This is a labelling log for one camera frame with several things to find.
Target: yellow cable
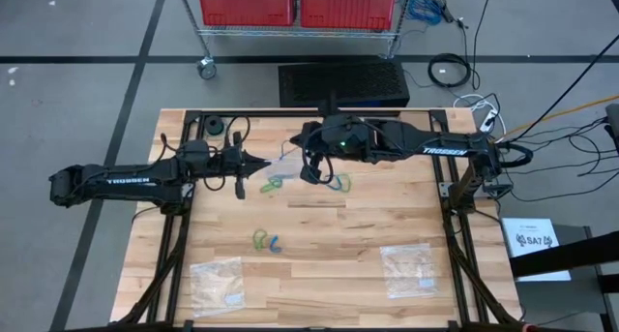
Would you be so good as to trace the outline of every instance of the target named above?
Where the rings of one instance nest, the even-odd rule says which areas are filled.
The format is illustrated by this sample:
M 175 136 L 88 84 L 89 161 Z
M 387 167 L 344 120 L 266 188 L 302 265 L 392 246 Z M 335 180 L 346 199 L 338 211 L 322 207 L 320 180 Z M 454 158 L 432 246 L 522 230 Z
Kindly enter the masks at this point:
M 564 111 L 560 111 L 558 113 L 549 115 L 548 117 L 542 119 L 540 121 L 540 123 L 541 122 L 545 122 L 545 121 L 550 120 L 550 119 L 553 119 L 553 118 L 556 118 L 556 117 L 559 117 L 561 115 L 566 115 L 566 114 L 574 113 L 576 111 L 585 109 L 585 108 L 590 107 L 590 106 L 596 106 L 596 105 L 607 103 L 607 102 L 610 102 L 610 101 L 613 101 L 613 100 L 617 100 L 617 99 L 619 99 L 619 95 L 610 96 L 610 97 L 607 97 L 605 99 L 601 99 L 601 100 L 597 100 L 597 101 L 594 101 L 594 102 L 590 102 L 588 104 L 584 104 L 582 106 L 578 106 L 578 107 L 574 107 L 572 109 L 567 109 L 567 110 L 564 110 Z M 504 134 L 500 138 L 507 137 L 507 136 L 509 136 L 509 135 L 511 135 L 513 133 L 517 133 L 517 132 L 519 132 L 521 130 L 524 130 L 524 129 L 528 128 L 529 126 L 533 125 L 533 123 L 534 122 L 531 122 L 531 123 L 528 123 L 528 124 L 524 124 L 524 125 L 521 125 L 521 126 L 515 128 L 513 130 L 509 130 L 506 134 Z

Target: clear plastic bag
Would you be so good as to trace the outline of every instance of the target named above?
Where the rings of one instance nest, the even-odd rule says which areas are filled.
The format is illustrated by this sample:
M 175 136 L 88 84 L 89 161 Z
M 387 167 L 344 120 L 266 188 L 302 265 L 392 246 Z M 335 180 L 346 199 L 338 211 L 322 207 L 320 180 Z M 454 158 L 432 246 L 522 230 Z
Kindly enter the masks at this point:
M 191 275 L 194 317 L 209 317 L 245 308 L 240 257 L 193 264 Z
M 429 244 L 384 246 L 380 256 L 389 298 L 431 295 L 438 290 Z
M 294 179 L 299 176 L 303 160 L 301 158 L 301 149 L 296 147 L 290 148 L 288 151 L 282 149 L 281 156 L 270 161 L 269 166 L 264 167 L 267 178 L 278 177 L 281 179 Z

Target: red plastic bin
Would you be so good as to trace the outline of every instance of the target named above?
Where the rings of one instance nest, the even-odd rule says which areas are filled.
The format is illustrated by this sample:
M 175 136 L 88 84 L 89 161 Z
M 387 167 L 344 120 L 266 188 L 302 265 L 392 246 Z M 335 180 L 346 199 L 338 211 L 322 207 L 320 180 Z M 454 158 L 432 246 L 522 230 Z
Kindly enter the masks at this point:
M 290 26 L 294 0 L 200 0 L 205 25 Z
M 301 26 L 391 29 L 396 0 L 301 0 Z

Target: metal wire rack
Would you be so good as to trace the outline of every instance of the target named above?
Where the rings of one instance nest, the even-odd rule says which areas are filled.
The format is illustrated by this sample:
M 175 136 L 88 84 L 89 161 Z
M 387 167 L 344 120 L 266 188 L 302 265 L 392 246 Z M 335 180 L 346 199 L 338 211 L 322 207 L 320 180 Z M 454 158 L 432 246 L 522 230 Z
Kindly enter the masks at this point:
M 404 21 L 405 9 L 394 9 L 394 14 L 398 14 L 398 19 L 395 19 L 390 30 L 368 30 L 368 29 L 350 29 L 350 28 L 306 28 L 300 24 L 300 19 L 297 17 L 292 26 L 276 27 L 276 26 L 205 26 L 199 27 L 192 12 L 188 0 L 181 0 L 185 7 L 186 13 L 192 23 L 193 31 L 200 41 L 200 45 L 204 51 L 204 58 L 198 62 L 197 69 L 200 76 L 204 79 L 210 79 L 217 73 L 215 62 L 211 56 L 208 47 L 208 38 L 214 36 L 227 37 L 314 37 L 314 38 L 356 38 L 356 39 L 375 39 L 387 41 L 387 58 L 394 56 L 394 45 L 397 44 L 400 38 L 401 25 Z M 408 0 L 403 0 L 403 7 L 406 7 Z M 297 14 L 300 16 L 297 2 Z

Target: cable bundle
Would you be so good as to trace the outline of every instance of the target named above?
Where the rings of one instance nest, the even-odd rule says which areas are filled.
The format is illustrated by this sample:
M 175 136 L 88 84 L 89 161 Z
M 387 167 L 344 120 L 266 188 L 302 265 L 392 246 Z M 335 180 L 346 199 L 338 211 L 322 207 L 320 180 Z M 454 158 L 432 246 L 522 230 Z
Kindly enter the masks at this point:
M 435 26 L 443 18 L 443 7 L 437 0 L 408 0 L 406 18 L 417 19 Z

